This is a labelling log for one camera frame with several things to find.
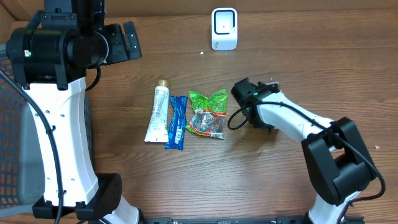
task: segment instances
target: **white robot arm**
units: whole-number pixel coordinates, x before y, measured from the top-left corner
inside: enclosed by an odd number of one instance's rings
[[[310,180],[318,192],[307,215],[309,223],[342,222],[348,206],[376,177],[382,182],[377,196],[384,193],[384,180],[374,167],[355,124],[348,118],[334,122],[315,115],[287,99],[276,82],[254,85],[246,78],[237,82],[231,93],[241,109],[229,119],[230,129],[237,129],[231,128],[230,122],[242,111],[246,116],[244,123],[249,121],[256,128],[279,129],[302,144]],[[349,150],[351,144],[356,152]],[[345,154],[333,159],[330,152],[342,147]]]
[[[85,129],[85,90],[100,66],[141,58],[133,22],[104,24],[104,0],[44,1],[24,28],[14,30],[6,52],[15,83],[29,103],[45,170],[45,192],[33,206],[36,218],[137,224],[139,211],[121,195],[119,174],[95,174]],[[86,89],[86,69],[97,78]]]

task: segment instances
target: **blue packet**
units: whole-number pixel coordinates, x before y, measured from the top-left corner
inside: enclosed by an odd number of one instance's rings
[[[170,123],[169,141],[164,146],[165,149],[184,149],[185,125],[187,125],[187,100],[186,96],[170,96],[174,114]]]

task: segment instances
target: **wooden table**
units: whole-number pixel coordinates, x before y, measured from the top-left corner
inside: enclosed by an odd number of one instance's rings
[[[248,124],[238,131],[225,127],[223,141],[187,133],[183,151],[144,143],[158,79],[170,81],[171,95],[178,96],[189,90],[206,96],[229,92],[246,77],[279,81],[306,109],[356,122],[387,192],[357,203],[348,214],[364,216],[367,223],[397,223],[397,19],[395,9],[240,14],[238,48],[228,52],[211,49],[210,16],[107,19],[107,24],[135,22],[143,57],[103,67],[100,83],[88,92],[96,171],[121,174],[124,197],[147,217],[303,215],[316,193],[300,144],[282,132],[268,135]],[[13,29],[23,25],[15,22]],[[90,72],[87,82],[94,77]],[[188,121],[191,108],[189,102]],[[229,96],[227,119],[237,109]],[[374,181],[363,195],[379,188]],[[0,220],[24,222],[53,221],[31,215]],[[61,223],[76,223],[75,215]]]

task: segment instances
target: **toothpaste tube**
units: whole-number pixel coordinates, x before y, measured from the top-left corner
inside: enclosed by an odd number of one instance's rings
[[[159,80],[155,88],[154,108],[145,136],[145,142],[168,142],[167,110],[169,109],[170,83]]]
[[[165,149],[184,149],[185,125],[187,125],[187,100],[186,96],[170,96],[174,108],[174,115],[170,123],[169,142],[164,146]]]

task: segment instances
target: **white device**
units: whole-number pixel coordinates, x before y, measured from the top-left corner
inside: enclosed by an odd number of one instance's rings
[[[222,7],[211,13],[211,47],[213,50],[234,50],[238,44],[238,13]]]

